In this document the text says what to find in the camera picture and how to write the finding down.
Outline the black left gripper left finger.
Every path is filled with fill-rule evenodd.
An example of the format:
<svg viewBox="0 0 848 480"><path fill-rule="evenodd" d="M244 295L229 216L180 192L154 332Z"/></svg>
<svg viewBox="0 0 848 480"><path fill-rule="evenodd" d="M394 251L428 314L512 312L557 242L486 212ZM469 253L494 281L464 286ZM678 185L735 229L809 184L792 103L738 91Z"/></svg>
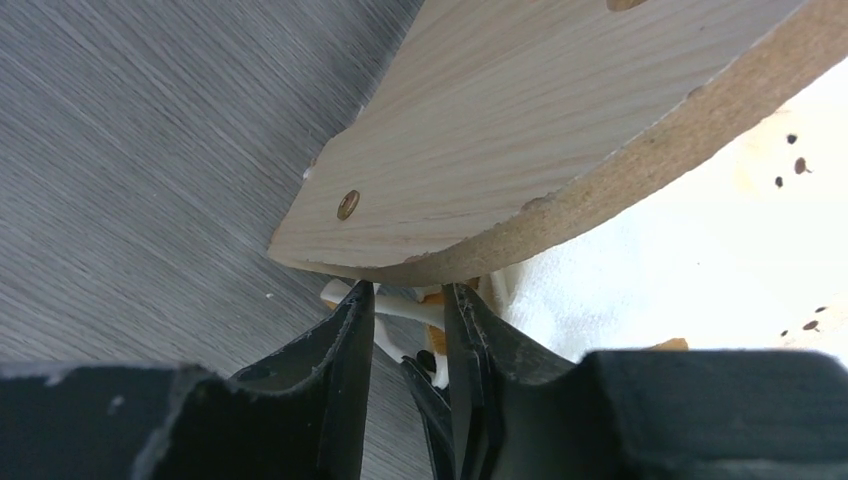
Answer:
<svg viewBox="0 0 848 480"><path fill-rule="evenodd" d="M374 331L374 288L360 281L325 319L233 374L273 407L266 444L280 465L274 478L359 477Z"/></svg>

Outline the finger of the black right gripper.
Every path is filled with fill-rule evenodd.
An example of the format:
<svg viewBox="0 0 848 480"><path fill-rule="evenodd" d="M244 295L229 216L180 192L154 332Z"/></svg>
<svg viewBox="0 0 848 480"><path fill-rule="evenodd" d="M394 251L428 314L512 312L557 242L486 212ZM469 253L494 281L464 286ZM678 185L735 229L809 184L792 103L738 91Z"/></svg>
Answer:
<svg viewBox="0 0 848 480"><path fill-rule="evenodd" d="M449 395L431 384L428 372L415 358L404 356L400 368L421 416L433 478L453 480L455 458Z"/></svg>

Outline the large bear print cushion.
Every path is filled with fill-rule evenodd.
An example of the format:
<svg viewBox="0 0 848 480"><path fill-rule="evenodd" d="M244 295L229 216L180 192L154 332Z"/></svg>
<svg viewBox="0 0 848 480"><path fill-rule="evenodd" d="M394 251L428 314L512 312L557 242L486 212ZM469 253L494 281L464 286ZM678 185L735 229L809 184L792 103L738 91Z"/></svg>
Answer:
<svg viewBox="0 0 848 480"><path fill-rule="evenodd" d="M491 275L495 311L569 360L597 349L847 357L847 66L600 226Z"/></svg>

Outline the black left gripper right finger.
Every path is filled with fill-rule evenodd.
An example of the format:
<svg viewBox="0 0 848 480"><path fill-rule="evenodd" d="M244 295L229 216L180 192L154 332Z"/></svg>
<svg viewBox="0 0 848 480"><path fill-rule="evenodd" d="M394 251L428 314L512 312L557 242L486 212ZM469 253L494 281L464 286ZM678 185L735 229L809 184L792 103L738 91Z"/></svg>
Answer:
<svg viewBox="0 0 848 480"><path fill-rule="evenodd" d="M470 286L443 286L455 474L569 479L558 401L573 362L499 318Z"/></svg>

